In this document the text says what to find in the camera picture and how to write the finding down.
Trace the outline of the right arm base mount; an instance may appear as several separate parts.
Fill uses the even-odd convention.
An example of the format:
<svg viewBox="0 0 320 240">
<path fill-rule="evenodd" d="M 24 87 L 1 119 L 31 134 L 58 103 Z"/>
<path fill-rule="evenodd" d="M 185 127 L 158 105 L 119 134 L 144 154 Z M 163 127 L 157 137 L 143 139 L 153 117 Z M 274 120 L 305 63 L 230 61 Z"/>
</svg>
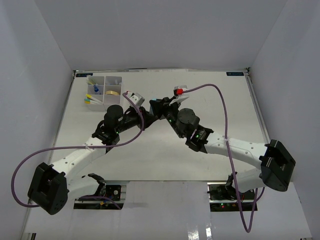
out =
<svg viewBox="0 0 320 240">
<path fill-rule="evenodd" d="M 212 213 L 239 212 L 236 190 L 232 187 L 233 175 L 229 175 L 227 181 L 208 182 L 207 194 L 209 198 L 209 207 Z M 244 212 L 250 212 L 253 207 L 255 192 L 249 190 L 245 193 L 239 193 L 240 204 Z"/>
</svg>

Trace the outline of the white marker yellow cap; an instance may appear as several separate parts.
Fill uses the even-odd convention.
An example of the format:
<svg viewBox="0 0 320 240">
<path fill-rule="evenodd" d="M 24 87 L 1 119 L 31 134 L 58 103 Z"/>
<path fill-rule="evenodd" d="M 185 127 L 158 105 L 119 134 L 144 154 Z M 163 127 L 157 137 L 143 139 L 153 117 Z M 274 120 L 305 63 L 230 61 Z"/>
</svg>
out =
<svg viewBox="0 0 320 240">
<path fill-rule="evenodd" d="M 86 94 L 86 97 L 88 98 L 88 99 L 90 99 L 90 100 L 92 100 L 92 101 L 96 101 L 96 102 L 98 102 L 98 103 L 102 103 L 102 101 L 101 100 L 99 100 L 99 99 L 97 99 L 97 98 L 95 98 L 95 97 L 93 97 L 92 95 L 90 95 L 90 94 Z"/>
</svg>

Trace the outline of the black table logo label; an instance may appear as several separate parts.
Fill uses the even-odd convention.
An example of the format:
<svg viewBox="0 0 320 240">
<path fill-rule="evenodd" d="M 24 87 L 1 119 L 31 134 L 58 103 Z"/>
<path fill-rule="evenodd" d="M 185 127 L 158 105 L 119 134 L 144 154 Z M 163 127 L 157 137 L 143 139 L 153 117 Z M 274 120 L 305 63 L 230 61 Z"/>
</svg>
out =
<svg viewBox="0 0 320 240">
<path fill-rule="evenodd" d="M 76 73 L 76 78 L 86 78 L 87 76 L 93 76 L 93 73 Z"/>
<path fill-rule="evenodd" d="M 244 76 L 243 72 L 239 72 L 239 71 L 227 71 L 226 72 L 227 76 L 232 76 L 232 77 L 236 77 L 236 76 Z"/>
</svg>

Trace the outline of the white marker orange cap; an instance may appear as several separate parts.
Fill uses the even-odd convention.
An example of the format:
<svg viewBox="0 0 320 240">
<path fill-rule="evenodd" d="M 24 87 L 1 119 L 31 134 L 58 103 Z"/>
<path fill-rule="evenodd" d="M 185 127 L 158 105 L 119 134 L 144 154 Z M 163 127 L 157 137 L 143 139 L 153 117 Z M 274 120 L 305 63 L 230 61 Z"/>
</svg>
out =
<svg viewBox="0 0 320 240">
<path fill-rule="evenodd" d="M 84 102 L 85 102 L 86 104 L 92 104 L 92 105 L 100 105 L 100 104 L 101 104 L 101 103 L 99 103 L 99 102 L 97 102 L 97 101 L 94 101 L 94 100 L 88 99 L 88 98 L 85 98 L 85 99 L 84 99 Z"/>
</svg>

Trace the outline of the white right organizer box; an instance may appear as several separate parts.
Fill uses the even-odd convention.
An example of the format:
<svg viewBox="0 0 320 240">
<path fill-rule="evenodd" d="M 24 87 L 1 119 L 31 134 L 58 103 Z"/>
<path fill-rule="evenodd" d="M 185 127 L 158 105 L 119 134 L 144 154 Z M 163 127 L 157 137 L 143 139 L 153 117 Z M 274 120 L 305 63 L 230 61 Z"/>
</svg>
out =
<svg viewBox="0 0 320 240">
<path fill-rule="evenodd" d="M 104 79 L 103 105 L 107 110 L 112 105 L 122 105 L 122 85 L 121 76 L 106 76 Z"/>
</svg>

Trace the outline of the white left organizer box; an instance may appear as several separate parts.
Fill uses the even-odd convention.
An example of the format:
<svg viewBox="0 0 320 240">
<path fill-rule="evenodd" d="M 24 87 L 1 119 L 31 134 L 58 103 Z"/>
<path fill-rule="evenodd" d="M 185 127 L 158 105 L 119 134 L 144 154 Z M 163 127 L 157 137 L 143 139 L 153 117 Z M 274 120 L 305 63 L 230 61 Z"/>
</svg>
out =
<svg viewBox="0 0 320 240">
<path fill-rule="evenodd" d="M 104 112 L 105 77 L 88 74 L 86 76 L 86 94 L 84 102 L 91 111 Z"/>
</svg>

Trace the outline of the aluminium table edge rail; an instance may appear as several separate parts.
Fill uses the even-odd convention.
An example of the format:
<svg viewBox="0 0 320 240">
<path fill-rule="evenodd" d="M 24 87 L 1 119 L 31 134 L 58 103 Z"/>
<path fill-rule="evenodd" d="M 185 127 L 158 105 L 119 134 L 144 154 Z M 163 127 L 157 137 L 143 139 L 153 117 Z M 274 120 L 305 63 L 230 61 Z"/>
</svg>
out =
<svg viewBox="0 0 320 240">
<path fill-rule="evenodd" d="M 253 88 L 250 71 L 246 70 L 244 76 L 265 143 L 247 143 L 243 156 L 246 163 L 256 167 L 256 175 L 260 182 L 282 192 L 285 185 L 290 182 L 295 161 L 280 141 L 270 139 Z"/>
</svg>

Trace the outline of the black left table logo label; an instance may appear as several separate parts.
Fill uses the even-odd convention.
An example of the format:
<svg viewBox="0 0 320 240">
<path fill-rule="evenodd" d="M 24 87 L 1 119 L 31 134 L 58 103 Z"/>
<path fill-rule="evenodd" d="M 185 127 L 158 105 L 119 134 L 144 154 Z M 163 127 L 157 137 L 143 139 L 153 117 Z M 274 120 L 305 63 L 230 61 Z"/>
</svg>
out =
<svg viewBox="0 0 320 240">
<path fill-rule="evenodd" d="M 86 78 L 87 76 L 93 76 L 93 73 L 76 73 L 76 78 Z"/>
</svg>

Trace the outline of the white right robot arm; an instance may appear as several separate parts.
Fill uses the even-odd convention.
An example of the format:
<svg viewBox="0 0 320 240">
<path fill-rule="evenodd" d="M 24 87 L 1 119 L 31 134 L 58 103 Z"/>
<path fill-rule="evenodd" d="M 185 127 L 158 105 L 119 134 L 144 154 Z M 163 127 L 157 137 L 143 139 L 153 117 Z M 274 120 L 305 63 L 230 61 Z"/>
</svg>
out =
<svg viewBox="0 0 320 240">
<path fill-rule="evenodd" d="M 180 109 L 169 98 L 150 100 L 152 113 L 166 119 L 179 138 L 195 152 L 231 156 L 253 168 L 237 172 L 226 183 L 226 195 L 236 200 L 243 193 L 256 188 L 268 187 L 278 192 L 287 191 L 296 162 L 278 140 L 256 143 L 236 138 L 225 139 L 221 134 L 200 125 L 200 118 L 190 108 Z"/>
</svg>

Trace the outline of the yellow masking tape roll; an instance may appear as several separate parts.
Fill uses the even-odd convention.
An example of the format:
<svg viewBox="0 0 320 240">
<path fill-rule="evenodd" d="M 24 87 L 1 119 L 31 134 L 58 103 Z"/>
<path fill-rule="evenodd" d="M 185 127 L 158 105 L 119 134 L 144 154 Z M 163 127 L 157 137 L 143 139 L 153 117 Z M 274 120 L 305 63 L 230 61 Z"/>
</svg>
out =
<svg viewBox="0 0 320 240">
<path fill-rule="evenodd" d="M 105 92 L 106 95 L 113 95 L 113 96 L 119 96 L 120 93 L 117 91 L 113 91 L 113 90 L 108 90 Z"/>
</svg>

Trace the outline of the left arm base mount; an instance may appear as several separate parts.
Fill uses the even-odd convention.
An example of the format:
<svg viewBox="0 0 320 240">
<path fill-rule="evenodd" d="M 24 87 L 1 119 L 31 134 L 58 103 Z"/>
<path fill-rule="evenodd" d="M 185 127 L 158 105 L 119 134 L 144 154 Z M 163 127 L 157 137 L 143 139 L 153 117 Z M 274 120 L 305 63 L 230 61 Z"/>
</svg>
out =
<svg viewBox="0 0 320 240">
<path fill-rule="evenodd" d="M 89 173 L 87 176 L 94 179 L 98 183 L 98 187 L 93 194 L 80 196 L 76 199 L 77 201 L 99 201 L 101 207 L 112 204 L 116 209 L 122 209 L 123 204 L 118 203 L 121 200 L 122 192 L 120 184 L 106 183 L 103 177 L 95 173 Z"/>
</svg>

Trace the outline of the blue cap spray bottle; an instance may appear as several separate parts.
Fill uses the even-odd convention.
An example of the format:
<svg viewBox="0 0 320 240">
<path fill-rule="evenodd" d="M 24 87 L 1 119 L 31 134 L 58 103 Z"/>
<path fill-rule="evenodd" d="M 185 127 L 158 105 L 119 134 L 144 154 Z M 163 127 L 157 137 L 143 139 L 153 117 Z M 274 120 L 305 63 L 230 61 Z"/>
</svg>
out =
<svg viewBox="0 0 320 240">
<path fill-rule="evenodd" d="M 93 85 L 93 90 L 94 90 L 96 95 L 101 95 L 102 94 L 97 85 Z"/>
</svg>

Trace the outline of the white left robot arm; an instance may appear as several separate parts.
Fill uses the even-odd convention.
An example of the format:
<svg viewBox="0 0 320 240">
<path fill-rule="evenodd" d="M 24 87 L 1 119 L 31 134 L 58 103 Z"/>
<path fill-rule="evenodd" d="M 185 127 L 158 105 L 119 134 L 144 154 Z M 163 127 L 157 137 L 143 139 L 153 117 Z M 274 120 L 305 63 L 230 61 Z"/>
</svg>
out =
<svg viewBox="0 0 320 240">
<path fill-rule="evenodd" d="M 120 105 L 107 109 L 95 132 L 80 149 L 50 165 L 42 162 L 35 169 L 28 190 L 28 197 L 48 214 L 57 214 L 67 203 L 72 179 L 95 159 L 108 153 L 120 140 L 120 133 L 133 127 L 144 130 L 158 119 L 144 107 Z"/>
</svg>

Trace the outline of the thin yellow highlighter pen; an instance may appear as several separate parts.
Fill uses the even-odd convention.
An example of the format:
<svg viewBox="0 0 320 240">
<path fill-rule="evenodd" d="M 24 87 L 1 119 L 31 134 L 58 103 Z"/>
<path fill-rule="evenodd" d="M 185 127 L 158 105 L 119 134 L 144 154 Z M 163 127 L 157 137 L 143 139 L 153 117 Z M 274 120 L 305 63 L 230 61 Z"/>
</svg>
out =
<svg viewBox="0 0 320 240">
<path fill-rule="evenodd" d="M 97 83 L 91 78 L 91 76 L 86 77 L 86 82 L 88 85 L 96 85 Z"/>
</svg>

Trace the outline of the white front cover panel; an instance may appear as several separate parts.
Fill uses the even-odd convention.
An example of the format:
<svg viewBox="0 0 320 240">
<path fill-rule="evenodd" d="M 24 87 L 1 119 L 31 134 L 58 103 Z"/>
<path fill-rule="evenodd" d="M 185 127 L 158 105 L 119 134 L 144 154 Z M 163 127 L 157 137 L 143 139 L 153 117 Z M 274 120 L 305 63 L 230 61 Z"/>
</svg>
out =
<svg viewBox="0 0 320 240">
<path fill-rule="evenodd" d="M 296 189 L 266 189 L 254 215 L 211 212 L 203 182 L 134 181 L 121 210 L 32 209 L 24 231 L 38 240 L 299 240 L 312 236 Z M 242 217 L 252 221 L 246 232 Z"/>
</svg>

